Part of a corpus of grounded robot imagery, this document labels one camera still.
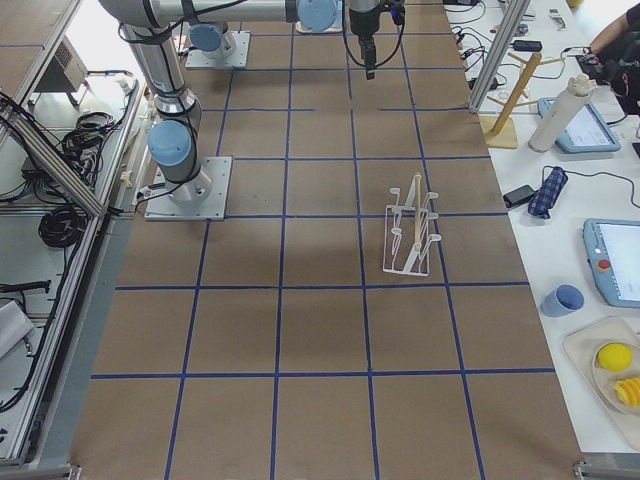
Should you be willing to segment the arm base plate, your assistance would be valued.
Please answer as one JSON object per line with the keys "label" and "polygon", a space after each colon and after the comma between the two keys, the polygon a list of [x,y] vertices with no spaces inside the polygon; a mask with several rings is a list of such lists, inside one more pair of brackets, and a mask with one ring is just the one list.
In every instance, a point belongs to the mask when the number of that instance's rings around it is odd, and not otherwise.
{"label": "arm base plate", "polygon": [[249,31],[220,32],[212,25],[190,31],[192,50],[186,68],[191,70],[244,69],[248,60]]}
{"label": "arm base plate", "polygon": [[156,168],[155,182],[162,187],[151,191],[145,203],[146,220],[196,221],[223,220],[232,169],[231,157],[199,157],[199,174],[194,180],[168,194],[174,184],[165,187],[164,174]]}

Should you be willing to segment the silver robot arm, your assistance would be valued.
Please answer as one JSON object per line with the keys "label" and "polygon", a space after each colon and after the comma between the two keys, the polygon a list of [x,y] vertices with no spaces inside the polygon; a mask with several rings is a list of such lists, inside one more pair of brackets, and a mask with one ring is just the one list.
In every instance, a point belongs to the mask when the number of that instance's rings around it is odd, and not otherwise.
{"label": "silver robot arm", "polygon": [[148,147],[168,196],[183,205],[204,200],[213,180],[198,157],[201,105],[182,75],[172,40],[175,28],[189,24],[197,49],[222,53],[230,21],[299,22],[321,32],[341,19],[357,36],[366,75],[372,78],[378,67],[374,36],[381,14],[389,9],[381,1],[105,1],[102,6],[118,21],[121,38],[155,96],[161,121],[152,128]]}

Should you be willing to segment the person forearm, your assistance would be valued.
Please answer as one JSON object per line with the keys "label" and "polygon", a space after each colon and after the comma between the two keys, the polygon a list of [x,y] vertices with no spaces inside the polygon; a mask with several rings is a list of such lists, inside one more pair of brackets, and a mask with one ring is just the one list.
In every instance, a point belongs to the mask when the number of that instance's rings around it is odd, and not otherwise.
{"label": "person forearm", "polygon": [[624,14],[607,25],[590,43],[590,52],[599,55],[608,45],[623,36],[632,24],[639,20],[639,5],[628,9]]}

